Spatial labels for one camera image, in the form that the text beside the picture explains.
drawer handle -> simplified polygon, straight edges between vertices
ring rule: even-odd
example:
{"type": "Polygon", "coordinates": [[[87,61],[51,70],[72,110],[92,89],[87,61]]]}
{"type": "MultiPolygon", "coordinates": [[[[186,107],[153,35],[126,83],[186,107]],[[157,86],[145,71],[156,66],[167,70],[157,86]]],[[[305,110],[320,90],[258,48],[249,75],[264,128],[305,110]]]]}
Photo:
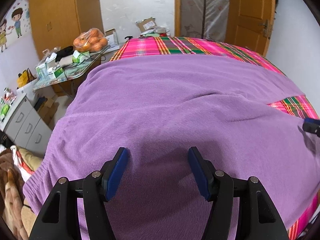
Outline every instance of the drawer handle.
{"type": "Polygon", "coordinates": [[[39,134],[39,135],[38,135],[38,138],[37,138],[37,140],[36,140],[36,144],[40,143],[41,139],[42,139],[42,135],[39,134]]]}
{"type": "Polygon", "coordinates": [[[31,132],[31,130],[32,130],[32,124],[31,123],[29,123],[29,125],[28,125],[28,127],[27,127],[27,129],[26,129],[26,132],[25,133],[30,133],[31,132]]]}
{"type": "Polygon", "coordinates": [[[21,122],[23,118],[24,118],[24,113],[21,112],[21,113],[19,114],[17,120],[16,120],[16,123],[21,122]]]}

door frame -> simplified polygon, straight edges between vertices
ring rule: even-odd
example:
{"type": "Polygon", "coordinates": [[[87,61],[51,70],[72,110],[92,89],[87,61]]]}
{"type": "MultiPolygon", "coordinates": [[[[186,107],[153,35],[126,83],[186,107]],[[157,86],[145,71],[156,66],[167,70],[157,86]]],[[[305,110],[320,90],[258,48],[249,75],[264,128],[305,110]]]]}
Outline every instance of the door frame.
{"type": "Polygon", "coordinates": [[[181,0],[174,0],[174,36],[181,35],[181,0]]]}

silver bolt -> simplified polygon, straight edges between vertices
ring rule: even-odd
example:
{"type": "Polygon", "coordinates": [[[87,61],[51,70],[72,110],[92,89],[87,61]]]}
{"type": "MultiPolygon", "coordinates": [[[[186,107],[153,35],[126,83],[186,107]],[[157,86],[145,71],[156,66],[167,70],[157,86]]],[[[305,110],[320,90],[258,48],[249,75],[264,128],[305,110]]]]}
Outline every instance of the silver bolt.
{"type": "Polygon", "coordinates": [[[97,177],[99,177],[101,175],[101,172],[100,171],[94,171],[93,173],[92,173],[92,177],[94,177],[94,178],[97,178],[97,177]]]}
{"type": "Polygon", "coordinates": [[[251,182],[253,182],[253,183],[258,183],[258,178],[257,177],[255,177],[255,176],[252,176],[251,178],[250,178],[250,180],[251,180],[251,182]]]}
{"type": "Polygon", "coordinates": [[[62,177],[62,178],[59,179],[59,183],[60,183],[60,184],[63,184],[63,183],[65,183],[66,181],[67,181],[67,179],[66,179],[65,177],[62,177]]]}
{"type": "Polygon", "coordinates": [[[216,174],[218,177],[223,177],[224,176],[224,172],[220,171],[220,170],[216,170],[216,172],[214,174],[216,174]]]}

open cardboard box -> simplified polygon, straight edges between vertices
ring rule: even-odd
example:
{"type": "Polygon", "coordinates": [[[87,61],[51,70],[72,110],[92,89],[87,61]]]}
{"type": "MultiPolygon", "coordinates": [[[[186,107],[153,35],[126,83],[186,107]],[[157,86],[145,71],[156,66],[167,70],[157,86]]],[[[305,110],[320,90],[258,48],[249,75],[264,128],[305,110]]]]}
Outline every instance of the open cardboard box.
{"type": "Polygon", "coordinates": [[[47,125],[49,125],[58,110],[59,103],[56,102],[57,98],[57,95],[54,95],[52,98],[47,98],[47,101],[42,104],[38,110],[39,116],[47,125]]]}

yellow bag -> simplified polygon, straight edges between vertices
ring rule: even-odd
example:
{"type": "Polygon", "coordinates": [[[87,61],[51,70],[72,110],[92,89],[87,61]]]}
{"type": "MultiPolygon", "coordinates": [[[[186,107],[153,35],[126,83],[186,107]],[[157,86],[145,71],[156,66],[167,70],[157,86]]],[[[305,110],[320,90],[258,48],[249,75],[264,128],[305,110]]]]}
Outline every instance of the yellow bag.
{"type": "Polygon", "coordinates": [[[31,81],[35,80],[36,78],[31,74],[29,69],[23,71],[22,74],[17,79],[18,88],[22,88],[26,84],[30,83],[31,81]]]}

